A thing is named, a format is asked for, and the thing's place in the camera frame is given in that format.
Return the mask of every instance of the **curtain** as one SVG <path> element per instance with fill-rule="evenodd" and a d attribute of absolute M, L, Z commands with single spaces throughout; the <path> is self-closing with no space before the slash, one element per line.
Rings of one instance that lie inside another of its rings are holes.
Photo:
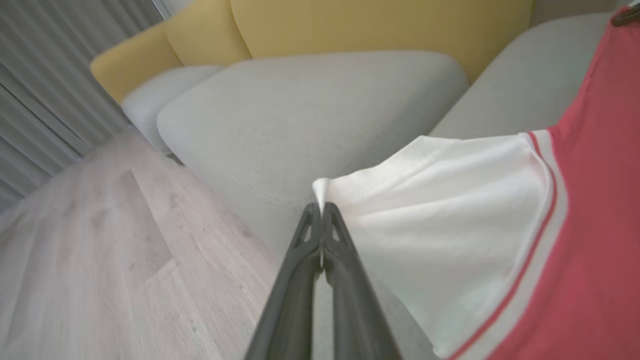
<path fill-rule="evenodd" d="M 193 0 L 153 0 L 162 17 L 166 20 L 191 4 Z"/>
<path fill-rule="evenodd" d="M 162 19 L 152 0 L 0 1 L 0 212 L 129 125 L 89 63 Z"/>

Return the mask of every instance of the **gray cushion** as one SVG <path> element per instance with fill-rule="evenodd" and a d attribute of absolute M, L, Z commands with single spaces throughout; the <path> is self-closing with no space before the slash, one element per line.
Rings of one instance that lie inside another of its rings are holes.
<path fill-rule="evenodd" d="M 610 16 L 555 20 L 520 35 L 430 135 L 469 139 L 555 125 L 576 96 Z"/>
<path fill-rule="evenodd" d="M 454 60 L 424 51 L 248 60 L 165 106 L 158 129 L 282 257 L 313 180 L 378 164 L 467 88 Z"/>
<path fill-rule="evenodd" d="M 122 111 L 156 150 L 171 154 L 158 134 L 156 120 L 160 109 L 220 70 L 220 66 L 201 65 L 165 71 L 129 93 L 122 101 Z"/>

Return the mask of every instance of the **white stripe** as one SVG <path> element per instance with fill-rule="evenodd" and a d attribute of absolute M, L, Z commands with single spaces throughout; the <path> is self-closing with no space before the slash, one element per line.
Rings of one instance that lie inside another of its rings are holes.
<path fill-rule="evenodd" d="M 538 279 L 566 219 L 568 195 L 554 157 L 550 134 L 547 130 L 535 131 L 534 134 L 536 135 L 542 158 L 556 179 L 556 206 L 511 302 L 503 309 L 495 323 L 459 357 L 460 360 L 475 360 L 488 357 L 518 323 L 524 314 L 529 299 L 531 299 Z"/>
<path fill-rule="evenodd" d="M 536 215 L 532 217 L 535 219 L 535 222 L 533 223 L 534 226 L 530 230 L 530 235 L 526 238 L 522 238 L 522 248 L 518 251 L 518 255 L 516 256 L 514 261 L 513 269 L 505 278 L 503 288 L 499 290 L 497 296 L 493 299 L 493 301 L 488 303 L 484 308 L 482 308 L 481 311 L 478 311 L 474 315 L 473 319 L 471 319 L 470 323 L 467 325 L 466 331 L 463 333 L 459 333 L 458 337 L 455 340 L 452 340 L 446 347 L 438 347 L 438 344 L 433 344 L 434 353 L 442 359 L 451 357 L 460 347 L 462 347 L 468 341 L 468 339 L 470 339 L 478 331 L 478 329 L 480 329 L 480 327 L 482 327 L 488 321 L 491 315 L 500 306 L 507 294 L 511 291 L 515 281 L 522 271 L 525 260 L 531 252 L 531 248 L 534 245 L 535 239 L 538 237 L 538 233 L 540 232 L 543 221 L 547 217 L 549 209 L 551 207 L 552 199 L 554 196 L 551 170 L 548 168 L 545 160 L 538 156 L 538 152 L 536 151 L 535 146 L 531 142 L 531 137 L 528 134 L 518 134 L 517 137 L 521 141 L 522 145 L 526 148 L 528 153 L 536 158 L 536 161 L 540 164 L 540 169 L 544 171 L 543 177 L 545 179 L 545 193 L 541 197 L 540 208 L 537 210 Z"/>

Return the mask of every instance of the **laminate floor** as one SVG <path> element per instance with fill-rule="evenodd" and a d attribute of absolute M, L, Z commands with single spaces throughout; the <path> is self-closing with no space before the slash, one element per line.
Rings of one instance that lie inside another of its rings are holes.
<path fill-rule="evenodd" d="M 0 360 L 241 359 L 279 266 L 189 169 L 128 129 L 0 216 Z M 371 280 L 404 359 L 435 359 Z M 323 277 L 315 294 L 313 358 L 332 359 Z"/>

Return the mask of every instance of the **yellow backrest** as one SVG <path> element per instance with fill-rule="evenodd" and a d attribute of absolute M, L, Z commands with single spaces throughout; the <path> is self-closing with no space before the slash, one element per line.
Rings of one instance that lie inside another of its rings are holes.
<path fill-rule="evenodd" d="M 180 66 L 166 38 L 166 23 L 161 22 L 96 56 L 91 73 L 122 104 L 127 94 L 152 77 Z"/>
<path fill-rule="evenodd" d="M 230 0 L 254 58 L 423 49 L 474 80 L 529 26 L 532 0 Z"/>
<path fill-rule="evenodd" d="M 251 58 L 229 0 L 195 0 L 166 25 L 167 39 L 185 65 L 231 65 Z"/>

